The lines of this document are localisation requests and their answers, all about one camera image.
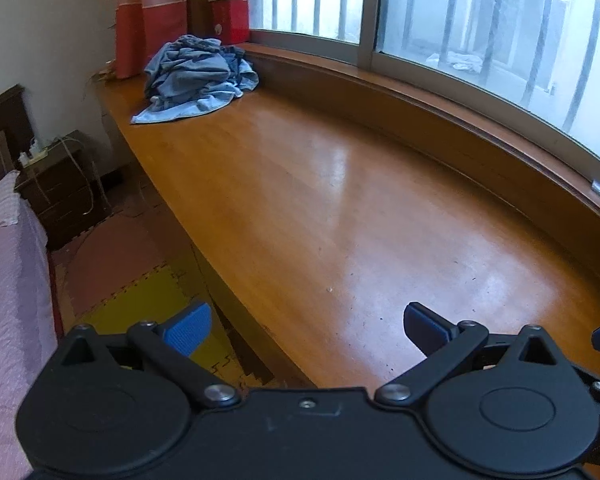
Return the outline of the dark wooden nightstand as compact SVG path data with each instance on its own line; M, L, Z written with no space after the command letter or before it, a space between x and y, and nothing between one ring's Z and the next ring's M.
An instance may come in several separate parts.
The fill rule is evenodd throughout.
M95 162L76 130L23 168L16 191L42 224L49 250L65 246L110 214Z

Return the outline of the red box with cream lid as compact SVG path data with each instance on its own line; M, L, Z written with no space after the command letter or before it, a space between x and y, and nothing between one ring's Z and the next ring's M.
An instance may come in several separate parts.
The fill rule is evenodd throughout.
M208 0L215 38L221 44L243 44L250 37L249 0Z

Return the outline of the dark wooden headboard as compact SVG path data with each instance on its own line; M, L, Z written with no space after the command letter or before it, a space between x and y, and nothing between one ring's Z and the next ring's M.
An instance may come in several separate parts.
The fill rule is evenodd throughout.
M30 155L34 141L23 92L23 86L15 84L0 94L0 181L9 171L22 169L19 157Z

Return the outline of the pink quilted bed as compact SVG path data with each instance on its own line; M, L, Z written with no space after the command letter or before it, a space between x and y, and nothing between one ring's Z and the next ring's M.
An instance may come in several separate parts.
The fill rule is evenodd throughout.
M15 191L18 172L0 180L0 479L31 470L16 437L18 408L57 348L47 236Z

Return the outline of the white power strip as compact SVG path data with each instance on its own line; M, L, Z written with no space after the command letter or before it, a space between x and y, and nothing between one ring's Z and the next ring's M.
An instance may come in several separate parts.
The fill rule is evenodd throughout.
M44 159L48 155L47 148L41 148L40 150L34 150L31 155L26 152L22 152L18 158L18 162L23 167L31 166L36 164L40 160Z

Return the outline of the light blue denim garment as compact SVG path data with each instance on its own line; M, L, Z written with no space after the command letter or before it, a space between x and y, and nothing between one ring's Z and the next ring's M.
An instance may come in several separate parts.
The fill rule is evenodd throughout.
M133 125L204 116L257 88L259 76L240 47L183 35L167 42L144 69L147 107Z

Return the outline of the red and pink curtain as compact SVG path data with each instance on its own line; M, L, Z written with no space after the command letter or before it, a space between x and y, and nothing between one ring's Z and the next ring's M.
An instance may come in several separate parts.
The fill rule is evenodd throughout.
M183 36L186 29L186 0L117 0L116 76L140 74L164 44Z

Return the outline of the coloured foam floor mat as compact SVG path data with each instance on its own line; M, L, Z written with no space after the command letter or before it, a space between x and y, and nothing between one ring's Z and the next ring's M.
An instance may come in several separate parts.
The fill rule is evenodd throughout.
M114 202L111 216L53 252L61 325L118 334L211 300L188 236L157 196Z

